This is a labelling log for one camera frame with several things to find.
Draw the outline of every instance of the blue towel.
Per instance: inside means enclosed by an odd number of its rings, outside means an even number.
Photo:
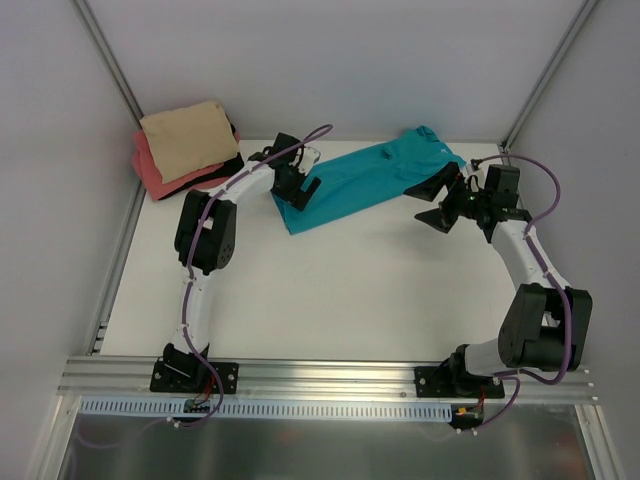
[[[322,184],[302,212],[273,199],[295,235],[398,197],[451,161],[464,165],[431,129],[419,127],[391,142],[316,165],[303,189],[312,177],[320,177]]]

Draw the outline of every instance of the red cloth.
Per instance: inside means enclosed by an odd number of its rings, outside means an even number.
[[[211,174],[221,168],[224,164],[211,165],[209,167],[201,168],[195,172],[191,172],[184,177],[174,180],[169,183],[162,183],[162,175],[153,163],[153,156],[151,155],[151,149],[149,148],[149,142],[144,131],[140,130],[133,134],[133,140],[136,144],[136,153],[133,155],[132,163],[133,169],[142,180],[145,188],[151,195],[154,201],[161,200],[170,194],[179,191],[181,187],[188,182],[196,180],[203,175]],[[191,185],[188,188],[213,188],[224,183],[229,177],[220,177],[214,180],[208,180],[202,183]]]

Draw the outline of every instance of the white wall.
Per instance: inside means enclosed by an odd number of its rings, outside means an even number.
[[[506,134],[582,0],[90,0],[145,113],[219,99],[245,137]]]
[[[601,2],[515,147],[561,179],[562,202],[540,236],[563,275],[593,296],[585,361],[629,478],[640,478],[639,26],[637,0]],[[525,204],[540,211],[550,182],[524,170]]]
[[[0,4],[0,478],[27,474],[96,309],[134,125],[65,0]]]

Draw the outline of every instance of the folded towel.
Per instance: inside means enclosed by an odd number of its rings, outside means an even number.
[[[214,101],[149,115],[140,123],[162,183],[226,162],[240,152],[224,109]]]
[[[391,142],[315,166],[303,189],[311,177],[319,177],[322,184],[302,212],[273,199],[294,235],[398,197],[451,161],[464,165],[433,131],[419,127]]]
[[[133,168],[154,201],[170,197],[187,188],[217,187],[244,166],[242,157],[238,154],[233,160],[201,168],[172,182],[162,183],[162,176],[153,162],[149,142],[144,132],[140,130],[134,133],[133,140],[136,144],[136,153],[132,160]]]

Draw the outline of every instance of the perforated metal strip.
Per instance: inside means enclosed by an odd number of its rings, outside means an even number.
[[[80,413],[142,417],[198,417],[184,413],[187,400],[180,398],[83,397]],[[445,423],[451,406],[443,403],[304,402],[230,399],[217,417],[324,420],[387,420]]]

